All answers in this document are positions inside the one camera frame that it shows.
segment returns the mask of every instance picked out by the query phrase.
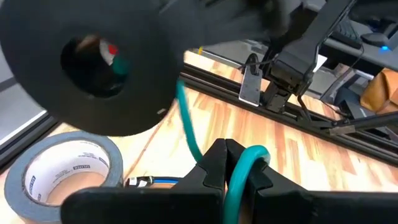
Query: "wood grain surface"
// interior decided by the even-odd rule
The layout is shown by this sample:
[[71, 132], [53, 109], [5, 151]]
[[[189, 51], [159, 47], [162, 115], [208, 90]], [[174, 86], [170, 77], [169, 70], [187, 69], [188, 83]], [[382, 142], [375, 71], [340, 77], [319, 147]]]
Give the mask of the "wood grain surface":
[[[185, 60], [234, 81], [242, 80], [239, 71], [208, 58], [187, 53]], [[262, 90], [265, 90], [267, 84], [263, 81]], [[398, 192], [398, 169], [395, 167], [197, 91], [187, 89], [187, 100], [202, 153], [217, 138], [233, 138], [246, 147], [253, 144], [264, 145], [271, 153], [270, 166], [309, 190]], [[340, 118], [318, 100], [308, 96], [303, 100], [316, 113]], [[295, 97], [291, 97], [289, 101], [297, 103]], [[51, 135], [74, 130], [76, 129], [67, 124], [61, 124]], [[123, 156], [124, 178], [141, 175], [183, 177], [195, 165], [185, 142], [177, 104], [152, 129], [135, 136], [110, 139], [116, 143]], [[0, 175], [1, 186], [4, 186], [6, 176], [7, 171]], [[71, 178], [64, 180], [53, 193], [64, 191], [69, 194], [86, 185], [98, 183], [91, 177], [74, 180]], [[0, 193], [0, 211], [0, 223], [23, 223], [9, 208], [4, 191]]]

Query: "duct tape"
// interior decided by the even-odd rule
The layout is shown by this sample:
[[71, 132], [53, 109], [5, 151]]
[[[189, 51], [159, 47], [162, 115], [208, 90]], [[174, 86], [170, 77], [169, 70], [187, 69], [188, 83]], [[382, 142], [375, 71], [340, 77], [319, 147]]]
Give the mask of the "duct tape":
[[26, 150], [11, 166], [4, 194], [23, 219], [60, 223], [60, 206], [46, 203], [51, 191], [80, 172], [102, 175], [102, 187], [123, 186], [123, 160], [107, 137], [82, 131], [48, 137]]

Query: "brown bag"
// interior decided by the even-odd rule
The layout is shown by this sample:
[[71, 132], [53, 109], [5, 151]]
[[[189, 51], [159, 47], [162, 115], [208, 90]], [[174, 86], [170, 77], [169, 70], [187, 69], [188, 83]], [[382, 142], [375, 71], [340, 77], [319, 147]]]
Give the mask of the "brown bag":
[[398, 111], [398, 73], [385, 68], [374, 77], [361, 96], [361, 105], [377, 114]]

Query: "tape core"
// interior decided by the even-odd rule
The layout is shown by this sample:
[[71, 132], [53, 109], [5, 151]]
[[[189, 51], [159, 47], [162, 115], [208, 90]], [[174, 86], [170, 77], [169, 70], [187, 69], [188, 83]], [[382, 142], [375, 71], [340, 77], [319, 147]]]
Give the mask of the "tape core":
[[22, 184], [30, 198], [45, 203], [61, 181], [80, 172], [95, 172], [107, 177], [109, 156], [101, 146], [84, 140], [50, 146], [32, 159]]

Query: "keyboard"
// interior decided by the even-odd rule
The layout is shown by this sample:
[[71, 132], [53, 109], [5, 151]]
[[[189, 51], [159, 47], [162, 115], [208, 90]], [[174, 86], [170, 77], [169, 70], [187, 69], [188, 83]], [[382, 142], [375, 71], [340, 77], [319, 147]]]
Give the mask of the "keyboard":
[[360, 49], [362, 46], [361, 37], [354, 30], [351, 21], [348, 18], [344, 18], [340, 21], [340, 23], [335, 27], [335, 30], [331, 33], [330, 37], [355, 49]]

